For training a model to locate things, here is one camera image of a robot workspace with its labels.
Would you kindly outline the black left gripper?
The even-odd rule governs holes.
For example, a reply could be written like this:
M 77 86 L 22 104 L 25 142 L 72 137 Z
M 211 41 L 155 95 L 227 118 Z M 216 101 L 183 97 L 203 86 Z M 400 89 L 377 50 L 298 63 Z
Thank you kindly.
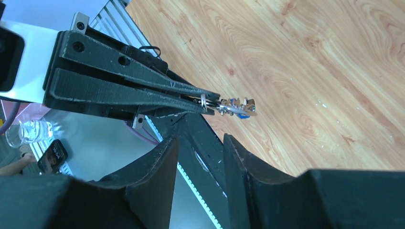
M 86 115 L 131 120 L 136 114 L 164 117 L 214 115 L 195 102 L 220 94 L 182 83 L 78 31 L 62 31 L 50 62 L 43 104 Z

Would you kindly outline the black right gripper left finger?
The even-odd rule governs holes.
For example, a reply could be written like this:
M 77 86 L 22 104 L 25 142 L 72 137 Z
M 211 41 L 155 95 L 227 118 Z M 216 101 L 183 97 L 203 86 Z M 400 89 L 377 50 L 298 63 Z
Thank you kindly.
M 3 229 L 167 229 L 178 163 L 176 136 L 99 181 L 2 176 Z

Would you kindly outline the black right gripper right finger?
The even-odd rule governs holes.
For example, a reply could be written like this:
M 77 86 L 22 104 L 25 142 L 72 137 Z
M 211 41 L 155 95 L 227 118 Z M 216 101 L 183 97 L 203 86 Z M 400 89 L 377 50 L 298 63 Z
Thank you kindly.
M 310 169 L 290 176 L 224 136 L 233 229 L 402 229 L 404 172 Z

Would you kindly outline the large metal keyring with keys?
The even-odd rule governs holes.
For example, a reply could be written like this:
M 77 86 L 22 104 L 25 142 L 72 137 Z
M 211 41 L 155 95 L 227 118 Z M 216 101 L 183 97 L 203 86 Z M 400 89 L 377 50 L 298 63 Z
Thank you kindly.
M 205 94 L 202 94 L 197 102 L 204 111 L 208 111 L 208 108 L 213 108 L 218 111 L 221 116 L 235 115 L 240 119 L 248 119 L 252 116 L 256 116 L 255 100 L 246 97 L 243 100 L 240 100 L 240 98 L 230 98 L 211 101 L 207 99 Z

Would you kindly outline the clear plastic bottle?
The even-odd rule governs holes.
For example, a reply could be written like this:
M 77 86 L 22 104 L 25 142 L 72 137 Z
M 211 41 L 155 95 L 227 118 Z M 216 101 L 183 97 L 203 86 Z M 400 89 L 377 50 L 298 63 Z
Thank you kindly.
M 9 146 L 19 148 L 22 145 L 48 140 L 53 137 L 53 125 L 43 120 L 19 121 L 5 132 Z

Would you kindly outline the smartphone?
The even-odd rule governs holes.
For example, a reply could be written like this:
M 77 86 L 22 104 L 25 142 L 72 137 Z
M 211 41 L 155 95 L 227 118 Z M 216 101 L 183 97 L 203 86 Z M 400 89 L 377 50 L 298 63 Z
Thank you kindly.
M 68 152 L 62 142 L 55 139 L 38 160 L 37 165 L 43 175 L 57 174 L 67 159 Z

